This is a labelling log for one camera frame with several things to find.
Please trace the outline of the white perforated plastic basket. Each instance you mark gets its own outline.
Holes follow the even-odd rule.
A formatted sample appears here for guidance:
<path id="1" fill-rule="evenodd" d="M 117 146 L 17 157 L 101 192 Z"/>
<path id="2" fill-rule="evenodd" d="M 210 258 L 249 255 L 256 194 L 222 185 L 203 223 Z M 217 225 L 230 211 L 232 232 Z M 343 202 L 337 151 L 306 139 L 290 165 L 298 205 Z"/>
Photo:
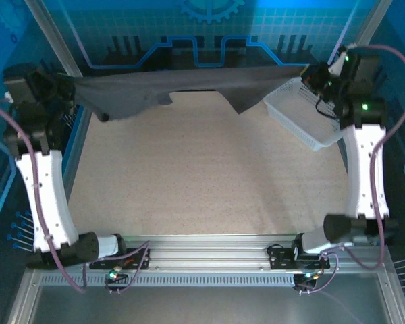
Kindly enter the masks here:
<path id="1" fill-rule="evenodd" d="M 342 138 L 334 104 L 325 103 L 301 81 L 292 78 L 263 98 L 267 112 L 312 151 Z"/>

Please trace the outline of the grey metal panel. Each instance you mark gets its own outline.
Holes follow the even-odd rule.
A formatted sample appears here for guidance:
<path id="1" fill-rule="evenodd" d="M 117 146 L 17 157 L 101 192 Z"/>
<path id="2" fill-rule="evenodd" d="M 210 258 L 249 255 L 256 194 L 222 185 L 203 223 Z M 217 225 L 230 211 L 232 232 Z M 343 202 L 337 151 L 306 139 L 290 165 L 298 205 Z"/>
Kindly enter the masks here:
<path id="1" fill-rule="evenodd" d="M 293 287 L 40 286 L 26 271 L 5 324 L 405 324 L 405 297 L 392 269 L 342 268 L 319 279 L 320 291 Z M 77 282 L 91 273 L 73 269 Z"/>

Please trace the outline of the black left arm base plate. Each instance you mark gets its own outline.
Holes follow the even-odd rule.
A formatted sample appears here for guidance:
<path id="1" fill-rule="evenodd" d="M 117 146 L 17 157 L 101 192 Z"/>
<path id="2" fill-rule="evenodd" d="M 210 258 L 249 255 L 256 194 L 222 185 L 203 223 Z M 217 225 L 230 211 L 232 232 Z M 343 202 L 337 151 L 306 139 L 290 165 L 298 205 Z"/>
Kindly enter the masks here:
<path id="1" fill-rule="evenodd" d="M 133 253 L 136 248 L 127 248 L 125 254 Z M 120 256 L 120 259 L 117 260 L 102 260 L 102 261 L 96 261 L 93 262 L 89 265 L 90 269 L 101 269 L 101 270 L 108 270 L 108 269 L 113 269 L 116 266 L 120 266 L 123 270 L 137 270 L 139 263 L 142 260 L 142 256 L 144 254 L 145 249 L 143 248 L 140 250 L 138 253 L 133 254 L 132 256 L 128 256 L 124 258 L 123 256 Z M 149 267 L 150 263 L 150 256 L 151 256 L 151 250 L 148 249 L 145 255 L 145 258 L 142 262 L 141 269 L 146 270 Z"/>

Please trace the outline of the aluminium frame post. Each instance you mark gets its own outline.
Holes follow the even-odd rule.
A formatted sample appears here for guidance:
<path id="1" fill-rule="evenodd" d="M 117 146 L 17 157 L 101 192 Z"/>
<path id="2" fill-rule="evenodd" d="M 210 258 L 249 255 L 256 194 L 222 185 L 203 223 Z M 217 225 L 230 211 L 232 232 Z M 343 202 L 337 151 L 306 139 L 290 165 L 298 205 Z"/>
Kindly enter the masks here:
<path id="1" fill-rule="evenodd" d="M 358 12 L 359 7 L 367 0 L 349 0 L 349 1 L 353 4 L 353 6 L 348 16 L 348 19 L 346 20 L 346 23 L 342 28 L 340 35 L 338 36 L 337 42 L 333 47 L 331 55 L 329 56 L 329 59 L 327 61 L 329 65 L 333 63 L 335 56 L 337 55 L 337 52 L 340 49 L 342 41 L 344 40 L 345 35 L 353 21 L 353 18 Z M 369 13 L 367 14 L 366 19 L 362 23 L 362 26 L 360 27 L 360 30 L 353 41 L 355 45 L 362 46 L 368 45 L 370 43 L 376 29 L 382 22 L 382 19 L 386 15 L 393 0 L 371 0 L 371 2 L 373 6 L 370 9 Z"/>
<path id="2" fill-rule="evenodd" d="M 65 72 L 72 77 L 83 77 L 43 0 L 24 0 L 36 23 L 48 40 Z"/>

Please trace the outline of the dark grey t-shirt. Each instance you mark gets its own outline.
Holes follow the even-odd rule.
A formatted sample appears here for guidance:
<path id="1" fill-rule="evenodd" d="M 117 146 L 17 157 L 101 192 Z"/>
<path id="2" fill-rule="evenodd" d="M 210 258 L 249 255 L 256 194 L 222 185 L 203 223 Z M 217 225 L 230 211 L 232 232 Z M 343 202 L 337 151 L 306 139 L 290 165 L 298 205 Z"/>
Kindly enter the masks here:
<path id="1" fill-rule="evenodd" d="M 99 121 L 112 122 L 157 105 L 170 105 L 173 92 L 215 91 L 241 114 L 288 80 L 299 77 L 304 69 L 301 65 L 219 67 L 80 78 L 60 74 L 57 78 L 74 87 L 76 104 Z"/>

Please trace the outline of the blue table edge strip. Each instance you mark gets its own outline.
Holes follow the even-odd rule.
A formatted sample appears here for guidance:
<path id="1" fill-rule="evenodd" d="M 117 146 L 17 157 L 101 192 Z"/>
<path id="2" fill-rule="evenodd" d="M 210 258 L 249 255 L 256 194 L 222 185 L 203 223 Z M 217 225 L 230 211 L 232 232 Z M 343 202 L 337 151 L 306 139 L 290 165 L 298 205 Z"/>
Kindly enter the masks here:
<path id="1" fill-rule="evenodd" d="M 78 111 L 75 114 L 70 136 L 63 154 L 62 174 L 67 200 L 70 199 L 72 193 L 90 119 L 91 113 L 83 106 L 79 106 Z"/>

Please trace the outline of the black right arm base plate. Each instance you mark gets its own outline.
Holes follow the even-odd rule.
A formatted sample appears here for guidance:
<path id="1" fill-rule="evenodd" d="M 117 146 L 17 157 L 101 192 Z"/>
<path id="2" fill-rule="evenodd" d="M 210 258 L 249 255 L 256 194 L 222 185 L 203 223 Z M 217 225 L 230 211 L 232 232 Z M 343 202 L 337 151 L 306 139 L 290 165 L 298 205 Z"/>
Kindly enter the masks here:
<path id="1" fill-rule="evenodd" d="M 319 254 L 307 254 L 297 248 L 273 245 L 268 247 L 267 255 L 271 269 L 310 271 L 331 268 L 329 260 L 321 258 Z"/>

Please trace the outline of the aluminium mounting rail beam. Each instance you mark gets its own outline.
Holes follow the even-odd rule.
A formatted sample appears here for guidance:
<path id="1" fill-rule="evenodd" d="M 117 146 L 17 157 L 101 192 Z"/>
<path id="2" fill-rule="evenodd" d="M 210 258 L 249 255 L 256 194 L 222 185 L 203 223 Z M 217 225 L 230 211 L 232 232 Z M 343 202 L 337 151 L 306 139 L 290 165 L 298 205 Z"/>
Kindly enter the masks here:
<path id="1" fill-rule="evenodd" d="M 149 272 L 256 273 L 270 271 L 267 247 L 291 246 L 293 235 L 126 236 L 129 247 L 148 241 Z"/>

